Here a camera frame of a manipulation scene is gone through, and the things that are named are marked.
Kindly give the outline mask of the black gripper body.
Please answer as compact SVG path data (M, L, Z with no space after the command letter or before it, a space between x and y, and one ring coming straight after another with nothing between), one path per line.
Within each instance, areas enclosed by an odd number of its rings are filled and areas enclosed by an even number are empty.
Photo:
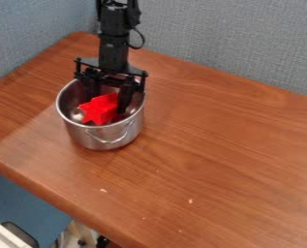
M130 36L100 36L100 57L78 57L74 77L86 85L128 87L133 92L144 92L149 72L129 63Z

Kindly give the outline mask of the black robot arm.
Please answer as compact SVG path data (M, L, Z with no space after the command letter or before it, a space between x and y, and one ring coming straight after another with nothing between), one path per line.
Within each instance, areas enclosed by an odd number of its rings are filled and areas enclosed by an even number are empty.
M74 77L92 86L96 92L104 85L116 87L120 113L126 112L133 96L145 92L149 73L129 62L130 49L141 49L146 37L138 30L142 11L138 0L97 0L100 29L100 56L78 57Z

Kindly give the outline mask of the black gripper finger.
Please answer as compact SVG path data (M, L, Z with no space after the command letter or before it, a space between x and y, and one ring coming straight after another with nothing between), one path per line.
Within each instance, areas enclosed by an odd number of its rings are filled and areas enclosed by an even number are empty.
M124 114L126 112L126 109L132 103L133 100L133 94L134 94L134 84L133 83L125 83L118 92L118 113Z
M85 102L90 102L93 98L101 94L101 83L96 78L86 77L84 79Z

